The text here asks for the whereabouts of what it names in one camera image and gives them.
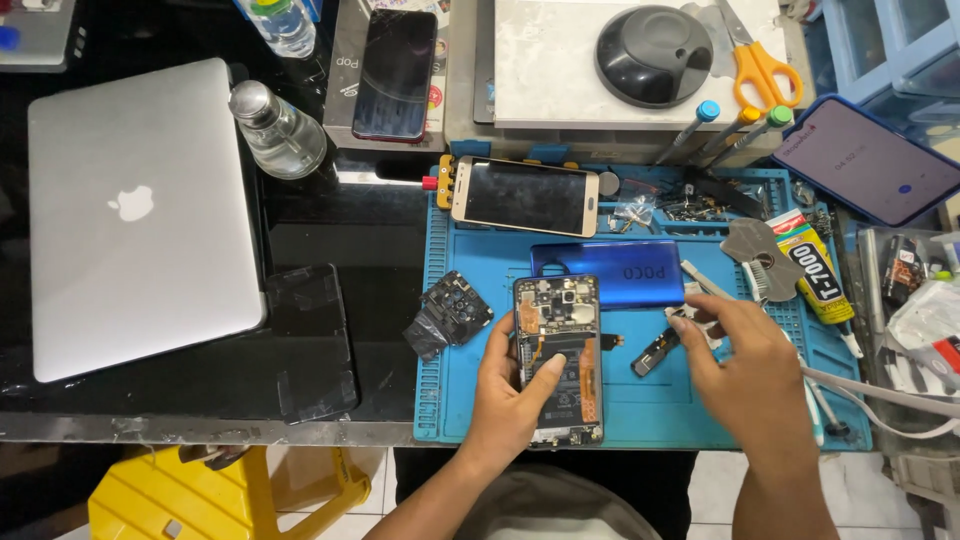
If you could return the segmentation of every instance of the gold phone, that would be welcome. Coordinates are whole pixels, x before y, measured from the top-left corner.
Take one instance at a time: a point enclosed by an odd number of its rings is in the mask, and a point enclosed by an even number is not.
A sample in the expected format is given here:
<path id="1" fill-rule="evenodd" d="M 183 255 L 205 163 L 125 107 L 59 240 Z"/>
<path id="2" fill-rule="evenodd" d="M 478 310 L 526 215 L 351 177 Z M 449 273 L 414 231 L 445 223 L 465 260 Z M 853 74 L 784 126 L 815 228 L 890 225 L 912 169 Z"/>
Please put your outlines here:
<path id="1" fill-rule="evenodd" d="M 456 221 L 583 238 L 597 232 L 594 172 L 467 156 L 456 178 Z"/>

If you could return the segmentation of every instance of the blue phone back cover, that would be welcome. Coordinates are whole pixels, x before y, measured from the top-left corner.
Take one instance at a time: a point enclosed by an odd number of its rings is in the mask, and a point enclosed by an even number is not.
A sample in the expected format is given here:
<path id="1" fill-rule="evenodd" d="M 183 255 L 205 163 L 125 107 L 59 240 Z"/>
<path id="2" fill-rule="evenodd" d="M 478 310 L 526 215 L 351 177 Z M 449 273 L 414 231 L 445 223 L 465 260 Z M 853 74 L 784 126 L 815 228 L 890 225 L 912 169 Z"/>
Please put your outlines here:
<path id="1" fill-rule="evenodd" d="M 592 274 L 600 280 L 600 308 L 671 307 L 684 303 L 680 251 L 673 240 L 540 244 L 530 248 L 530 270 Z"/>

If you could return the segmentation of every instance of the water bottle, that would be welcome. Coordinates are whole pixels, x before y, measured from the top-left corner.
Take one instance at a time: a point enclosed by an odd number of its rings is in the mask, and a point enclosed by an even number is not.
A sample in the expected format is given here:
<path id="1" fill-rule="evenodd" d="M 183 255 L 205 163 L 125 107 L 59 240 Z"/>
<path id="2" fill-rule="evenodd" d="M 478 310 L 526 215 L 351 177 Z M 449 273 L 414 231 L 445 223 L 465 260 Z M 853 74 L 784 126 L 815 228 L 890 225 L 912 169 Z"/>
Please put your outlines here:
<path id="1" fill-rule="evenodd" d="M 240 4 L 274 54 L 300 59 L 313 54 L 317 29 L 300 0 L 241 0 Z"/>
<path id="2" fill-rule="evenodd" d="M 324 193 L 337 186 L 333 156 L 316 119 L 257 81 L 235 86 L 228 104 L 265 173 L 306 191 Z"/>

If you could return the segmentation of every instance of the phone screen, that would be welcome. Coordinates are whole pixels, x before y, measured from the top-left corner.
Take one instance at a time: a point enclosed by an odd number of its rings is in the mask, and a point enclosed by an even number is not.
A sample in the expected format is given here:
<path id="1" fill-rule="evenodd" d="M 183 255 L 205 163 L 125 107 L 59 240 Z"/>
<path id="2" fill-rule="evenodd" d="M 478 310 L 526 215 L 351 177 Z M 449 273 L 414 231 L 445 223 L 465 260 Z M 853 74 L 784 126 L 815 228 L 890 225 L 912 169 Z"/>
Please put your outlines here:
<path id="1" fill-rule="evenodd" d="M 474 159 L 464 219 L 580 234 L 586 197 L 586 172 Z"/>
<path id="2" fill-rule="evenodd" d="M 355 136 L 423 139 L 436 40 L 431 12 L 373 10 L 353 111 Z"/>
<path id="3" fill-rule="evenodd" d="M 872 118 L 825 100 L 774 154 L 779 162 L 890 225 L 960 188 L 960 168 Z"/>

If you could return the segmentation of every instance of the poco logo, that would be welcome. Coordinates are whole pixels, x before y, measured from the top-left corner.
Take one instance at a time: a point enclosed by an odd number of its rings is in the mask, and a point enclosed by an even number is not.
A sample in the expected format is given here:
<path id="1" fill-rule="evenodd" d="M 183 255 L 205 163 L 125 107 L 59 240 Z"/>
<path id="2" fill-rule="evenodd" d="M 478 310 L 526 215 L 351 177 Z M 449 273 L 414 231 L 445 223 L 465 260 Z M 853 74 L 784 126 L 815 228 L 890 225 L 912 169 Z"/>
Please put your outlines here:
<path id="1" fill-rule="evenodd" d="M 628 280 L 652 280 L 654 278 L 663 279 L 666 277 L 666 269 L 662 266 L 654 268 L 653 266 L 633 266 L 623 269 L 623 277 Z"/>
<path id="2" fill-rule="evenodd" d="M 791 246 L 787 255 L 804 268 L 806 271 L 804 280 L 810 285 L 810 290 L 818 301 L 825 304 L 843 296 L 840 285 L 837 284 L 833 273 L 829 271 L 827 262 L 813 244 L 804 242 Z"/>

